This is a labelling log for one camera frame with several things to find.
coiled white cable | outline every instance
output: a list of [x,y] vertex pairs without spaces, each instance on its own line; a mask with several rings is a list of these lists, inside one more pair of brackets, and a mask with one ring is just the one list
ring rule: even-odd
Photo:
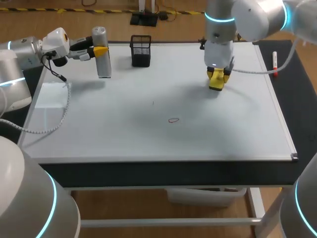
[[4,90],[2,89],[1,86],[0,86],[0,91],[3,94],[3,97],[4,97],[4,107],[3,107],[3,110],[2,110],[2,112],[0,114],[0,118],[1,118],[3,116],[3,114],[5,113],[6,108],[8,106],[8,99],[6,98],[5,92],[4,92]]
[[49,130],[42,130],[42,131],[36,131],[36,130],[29,130],[29,129],[26,129],[26,128],[23,128],[23,127],[20,127],[8,120],[4,120],[4,119],[0,119],[0,122],[3,122],[3,123],[6,123],[22,132],[27,132],[27,133],[31,133],[31,134],[46,134],[46,133],[51,133],[53,131],[56,131],[58,128],[60,128],[60,126],[63,124],[64,122],[64,119],[67,115],[67,112],[68,112],[68,108],[69,108],[69,102],[70,102],[70,97],[71,97],[71,90],[70,90],[70,85],[66,82],[66,87],[67,87],[67,90],[68,90],[68,96],[67,96],[67,104],[66,104],[66,108],[65,108],[65,111],[64,111],[64,115],[62,117],[62,119],[60,120],[59,124],[54,127],[54,128],[51,128]]
[[234,68],[234,69],[232,69],[232,71],[239,72],[239,73],[248,73],[248,74],[271,74],[271,73],[279,72],[279,71],[283,70],[284,68],[286,68],[287,65],[289,64],[289,62],[291,61],[291,59],[295,53],[296,45],[299,42],[299,40],[300,40],[299,38],[295,39],[285,63],[278,69],[270,70],[270,71],[266,71],[266,72],[256,72],[256,71],[247,71],[247,70],[240,70],[240,69]]

white marker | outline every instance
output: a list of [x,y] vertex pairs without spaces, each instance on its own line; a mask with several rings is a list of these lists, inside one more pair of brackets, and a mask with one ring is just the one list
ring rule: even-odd
[[[273,70],[276,70],[277,69],[277,52],[274,51],[273,52]],[[277,77],[278,76],[278,72],[275,72],[273,74],[274,77]]]

whiteboard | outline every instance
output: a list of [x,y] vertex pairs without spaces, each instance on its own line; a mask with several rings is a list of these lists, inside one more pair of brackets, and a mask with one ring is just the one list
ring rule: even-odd
[[[266,70],[257,46],[236,43],[235,68]],[[222,92],[208,88],[199,44],[153,44],[148,68],[131,66],[128,44],[110,45],[111,79],[94,59],[54,70],[71,83],[64,124],[23,133],[38,163],[290,161],[295,147],[267,75],[232,72]],[[25,126],[56,126],[67,88],[43,71]]]

wooden floor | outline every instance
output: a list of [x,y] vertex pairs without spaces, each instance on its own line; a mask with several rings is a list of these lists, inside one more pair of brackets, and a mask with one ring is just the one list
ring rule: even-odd
[[[206,0],[165,1],[177,10],[205,9]],[[0,7],[51,7],[81,8],[80,0],[12,0],[0,3]],[[99,0],[90,9],[137,9],[136,0]],[[65,12],[17,12],[0,13],[0,43],[26,36],[44,37],[57,27],[63,27],[72,39],[88,36],[94,26],[107,28],[108,39],[129,41],[133,34],[149,34],[153,40],[196,41],[204,36],[203,15],[178,15],[173,22],[159,21],[156,28],[130,26],[130,14],[91,14]],[[278,33],[270,39],[291,39],[287,33]],[[300,45],[297,52],[317,89],[317,47]],[[279,193],[278,188],[261,189],[267,209]],[[73,194],[82,219],[128,219],[128,218],[196,218],[196,217],[247,217],[248,204],[244,198],[237,199],[229,208],[194,207],[170,204],[164,190],[81,191]],[[249,227],[197,227],[197,228],[107,228],[82,229],[80,238],[130,237],[130,238],[249,238]],[[280,238],[275,230],[271,238]]]

white storage box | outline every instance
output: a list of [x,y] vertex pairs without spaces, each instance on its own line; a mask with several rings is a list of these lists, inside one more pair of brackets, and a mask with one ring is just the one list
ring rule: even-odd
[[188,205],[207,205],[215,207],[227,207],[235,198],[243,197],[247,189],[228,188],[224,191],[198,190],[187,188],[166,189],[168,200],[173,203]]

